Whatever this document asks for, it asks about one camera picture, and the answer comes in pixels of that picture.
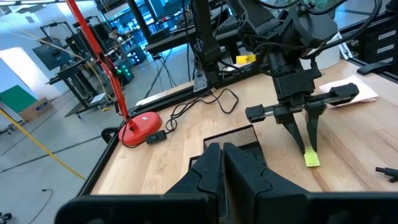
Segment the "white plant pot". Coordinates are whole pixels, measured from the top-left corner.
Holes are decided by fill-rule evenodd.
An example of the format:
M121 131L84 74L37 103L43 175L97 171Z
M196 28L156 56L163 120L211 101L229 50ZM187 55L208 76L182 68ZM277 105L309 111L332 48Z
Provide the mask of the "white plant pot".
M339 32L330 40L328 44L339 40ZM340 48L339 45L334 46L330 49L326 49L321 52L318 56L316 56L315 61L317 63L319 70L324 70L326 68L332 67L336 65L340 61ZM310 69L310 60L300 59L300 63L304 70Z

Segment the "pink sticky note pad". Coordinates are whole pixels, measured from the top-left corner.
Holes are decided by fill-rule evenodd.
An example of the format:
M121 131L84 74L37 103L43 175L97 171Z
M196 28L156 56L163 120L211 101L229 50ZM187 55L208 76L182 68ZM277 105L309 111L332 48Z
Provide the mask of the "pink sticky note pad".
M342 85L346 85L349 83L353 83L358 87L359 94L352 101L350 101L348 103L343 103L343 104L336 105L336 106L327 105L327 107L329 109L337 108L340 106L346 106L346 105L350 105L353 103L370 103L370 102L376 101L376 98L379 96L372 88L370 88L367 84L365 84L361 79L359 79L355 75L352 75L352 76L342 79L342 80L337 80L337 81L333 81L330 83L326 83L324 85L321 85L318 88L322 93L326 93L326 92L329 92L332 87L342 86Z

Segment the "computer tower with green lights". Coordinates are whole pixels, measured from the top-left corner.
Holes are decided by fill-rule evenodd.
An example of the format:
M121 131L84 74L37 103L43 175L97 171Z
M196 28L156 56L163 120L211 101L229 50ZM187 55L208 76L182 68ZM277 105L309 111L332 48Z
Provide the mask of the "computer tower with green lights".
M121 84L127 85L131 83L131 81L134 79L134 74L132 72L132 65L130 61L118 59L114 62L114 66L116 67L116 72Z

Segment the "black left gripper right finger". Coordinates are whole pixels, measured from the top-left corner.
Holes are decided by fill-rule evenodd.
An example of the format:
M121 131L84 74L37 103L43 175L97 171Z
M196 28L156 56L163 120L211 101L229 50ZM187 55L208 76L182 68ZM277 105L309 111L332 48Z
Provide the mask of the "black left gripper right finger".
M309 192L234 144L223 150L234 216L242 224L398 224L397 192Z

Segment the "black aluminium rig frame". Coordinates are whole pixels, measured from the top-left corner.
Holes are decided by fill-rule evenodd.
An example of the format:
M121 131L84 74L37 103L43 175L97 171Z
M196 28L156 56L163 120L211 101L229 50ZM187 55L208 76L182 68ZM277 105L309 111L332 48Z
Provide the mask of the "black aluminium rig frame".
M377 173L377 166L398 168L398 75L365 75L363 82L379 95L372 103L327 111L320 120L318 168L305 166L287 131L271 120L255 129L270 167L312 191L396 191ZM188 170L189 160L203 151L203 140L247 125L244 109L275 103L272 81L265 75L226 83L239 103L231 114L216 104L199 103L185 114L167 140L130 149L114 136L84 183L81 194L163 193Z

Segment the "black mesh desk organizer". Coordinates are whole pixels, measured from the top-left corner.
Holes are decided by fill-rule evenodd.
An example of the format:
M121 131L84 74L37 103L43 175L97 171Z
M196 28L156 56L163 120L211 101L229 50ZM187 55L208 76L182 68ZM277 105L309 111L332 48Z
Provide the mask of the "black mesh desk organizer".
M245 154L250 155L258 163L267 167L262 147L252 124L205 138L203 140L203 150L205 151L213 143L219 144L220 149L223 149L223 145L226 142L234 144Z

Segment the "black workbench with keyboard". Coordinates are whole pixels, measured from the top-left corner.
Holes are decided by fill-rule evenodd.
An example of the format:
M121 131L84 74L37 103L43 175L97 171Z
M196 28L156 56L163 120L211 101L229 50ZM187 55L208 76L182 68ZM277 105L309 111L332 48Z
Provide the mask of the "black workbench with keyboard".
M224 22L218 25L218 16L210 22L199 22L199 34L201 34L204 40L210 38L210 40L217 41L220 47L224 46L227 49L238 49L237 42L240 41L238 36L238 22L234 16L229 16ZM150 54L157 54L179 45L187 43L186 33L181 32L179 34L171 35L170 37L160 40L154 44L147 45L144 50Z

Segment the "black pen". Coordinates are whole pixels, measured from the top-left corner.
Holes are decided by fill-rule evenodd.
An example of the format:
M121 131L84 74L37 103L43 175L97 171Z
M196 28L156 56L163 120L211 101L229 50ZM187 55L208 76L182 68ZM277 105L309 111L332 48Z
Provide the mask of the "black pen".
M392 169L392 168L388 168L388 167L376 167L375 171L380 172L389 177L398 179L398 169Z

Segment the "person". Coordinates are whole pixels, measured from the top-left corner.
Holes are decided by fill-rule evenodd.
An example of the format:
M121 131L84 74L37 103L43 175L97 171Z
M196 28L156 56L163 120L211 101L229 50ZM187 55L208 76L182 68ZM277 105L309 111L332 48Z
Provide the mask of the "person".
M123 38L118 34L117 27L112 29L112 31L108 34L108 37L116 42L121 42L123 40Z

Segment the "black labelled drawer unit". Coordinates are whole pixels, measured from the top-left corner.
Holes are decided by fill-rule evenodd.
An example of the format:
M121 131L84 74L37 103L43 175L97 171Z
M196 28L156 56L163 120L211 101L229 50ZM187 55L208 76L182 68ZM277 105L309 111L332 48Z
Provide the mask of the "black labelled drawer unit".
M398 16L371 24L362 35L359 57L367 63L389 63L398 69Z

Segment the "black table clamp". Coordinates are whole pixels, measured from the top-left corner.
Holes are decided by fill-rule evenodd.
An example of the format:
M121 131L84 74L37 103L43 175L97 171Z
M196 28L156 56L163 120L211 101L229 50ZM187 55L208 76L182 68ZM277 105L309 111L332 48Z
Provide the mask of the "black table clamp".
M357 69L357 72L360 75L368 75L370 73L387 72L388 70L391 69L391 67L392 67L391 63L376 62L376 63L367 64L367 65Z

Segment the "green board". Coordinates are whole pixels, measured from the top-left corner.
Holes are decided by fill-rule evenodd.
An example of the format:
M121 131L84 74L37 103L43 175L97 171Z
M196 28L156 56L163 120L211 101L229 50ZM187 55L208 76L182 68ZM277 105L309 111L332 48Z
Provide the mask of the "green board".
M37 99L26 92L19 85L15 85L12 88L0 93L0 101L2 101L14 112L20 113L34 104Z

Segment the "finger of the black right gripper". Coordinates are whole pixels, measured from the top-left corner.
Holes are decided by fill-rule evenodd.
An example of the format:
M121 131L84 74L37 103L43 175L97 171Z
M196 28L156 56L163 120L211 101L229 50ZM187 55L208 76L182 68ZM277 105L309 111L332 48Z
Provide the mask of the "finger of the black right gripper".
M294 141L296 142L300 152L302 153L302 155L304 155L305 145L300 135L300 131L293 114L292 113L283 114L281 120L285 129L290 133L290 135L293 137Z
M308 137L310 144L315 152L317 152L317 131L318 131L318 120L326 109L326 105L323 101L317 101L309 103L305 106L305 120L307 125Z

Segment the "red desk lamp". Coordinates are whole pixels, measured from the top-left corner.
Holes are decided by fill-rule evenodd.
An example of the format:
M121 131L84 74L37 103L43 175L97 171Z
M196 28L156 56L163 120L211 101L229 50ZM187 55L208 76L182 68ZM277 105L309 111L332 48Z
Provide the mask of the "red desk lamp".
M95 39L89 25L87 24L83 14L79 10L75 0L65 0L67 6L71 10L76 21L79 23L83 35L86 37L92 51L96 55L97 62L108 76L114 95L116 97L117 112L121 114L125 122L120 128L118 138L121 143L129 148L136 147L146 141L146 137L156 133L162 124L162 119L155 112L145 112L137 116L130 116L123 90L118 79L118 73L113 62L107 58L102 51L98 41Z

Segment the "lime green sticky pad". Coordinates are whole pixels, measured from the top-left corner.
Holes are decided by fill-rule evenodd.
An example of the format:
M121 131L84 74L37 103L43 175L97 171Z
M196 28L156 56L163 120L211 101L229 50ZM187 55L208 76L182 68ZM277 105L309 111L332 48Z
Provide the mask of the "lime green sticky pad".
M320 166L320 161L317 152L312 146L305 148L304 161L307 167L318 167Z

